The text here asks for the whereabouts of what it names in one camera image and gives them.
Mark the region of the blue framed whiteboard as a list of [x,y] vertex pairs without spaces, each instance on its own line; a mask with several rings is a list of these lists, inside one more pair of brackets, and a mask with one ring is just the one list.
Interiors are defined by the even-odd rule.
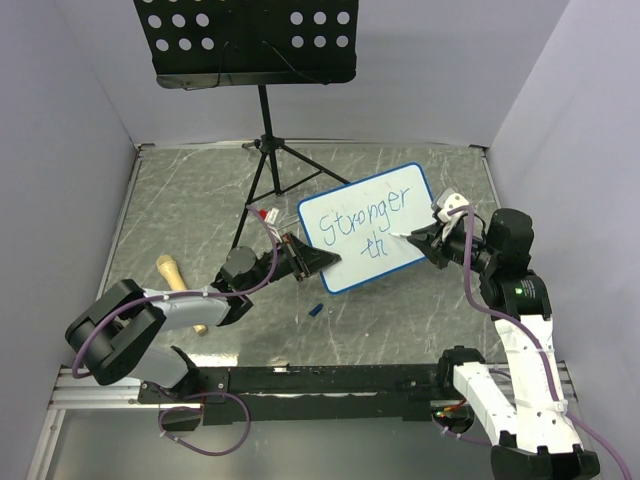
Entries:
[[307,197],[297,211],[309,244],[342,260],[321,272],[334,295],[425,259],[405,238],[434,223],[433,195],[421,165],[410,162]]

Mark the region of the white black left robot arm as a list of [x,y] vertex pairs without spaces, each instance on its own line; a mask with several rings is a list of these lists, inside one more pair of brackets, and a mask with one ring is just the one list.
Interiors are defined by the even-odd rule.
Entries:
[[231,249],[215,280],[200,289],[157,291],[132,279],[118,281],[65,331],[76,353],[72,374],[102,386],[136,378],[174,401],[187,401],[202,391],[203,376],[180,347],[155,345],[159,334],[232,325],[252,308],[251,293],[288,275],[303,281],[340,260],[286,233],[262,255],[245,246]]

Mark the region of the black music stand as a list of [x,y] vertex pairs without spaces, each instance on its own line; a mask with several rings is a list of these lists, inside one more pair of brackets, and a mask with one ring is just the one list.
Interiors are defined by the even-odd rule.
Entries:
[[157,83],[185,91],[224,86],[258,89],[263,134],[245,203],[257,194],[264,169],[271,194],[281,196],[277,153],[287,152],[341,184],[346,178],[289,147],[273,131],[270,85],[346,84],[356,76],[357,0],[341,1],[137,1]]

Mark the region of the blue marker cap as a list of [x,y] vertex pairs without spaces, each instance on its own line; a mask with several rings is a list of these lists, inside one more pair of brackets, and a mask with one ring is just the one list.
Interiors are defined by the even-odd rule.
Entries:
[[309,315],[311,317],[315,317],[322,311],[323,308],[324,305],[322,303],[319,303],[310,310]]

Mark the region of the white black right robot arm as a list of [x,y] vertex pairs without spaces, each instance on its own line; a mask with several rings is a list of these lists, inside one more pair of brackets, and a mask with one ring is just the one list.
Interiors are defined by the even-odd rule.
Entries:
[[491,443],[494,478],[595,478],[598,456],[584,447],[562,391],[546,285],[529,267],[531,218],[498,209],[481,237],[469,205],[448,200],[434,218],[407,240],[438,268],[463,266],[467,301],[491,317],[502,342],[514,398],[497,386],[482,355],[464,347],[444,351],[438,390],[469,403]]

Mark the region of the wooden mallet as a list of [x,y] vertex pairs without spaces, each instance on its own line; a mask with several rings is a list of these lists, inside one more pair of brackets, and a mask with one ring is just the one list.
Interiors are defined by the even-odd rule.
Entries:
[[156,268],[172,291],[184,291],[187,289],[178,264],[172,256],[167,254],[159,256],[156,260]]

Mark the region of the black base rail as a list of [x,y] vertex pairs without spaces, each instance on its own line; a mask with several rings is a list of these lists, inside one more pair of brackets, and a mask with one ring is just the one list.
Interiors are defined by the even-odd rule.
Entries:
[[203,367],[190,391],[168,397],[147,382],[142,405],[195,407],[202,423],[228,425],[245,419],[225,393],[240,398],[259,421],[400,418],[429,421],[437,407],[456,405],[462,395],[436,364]]

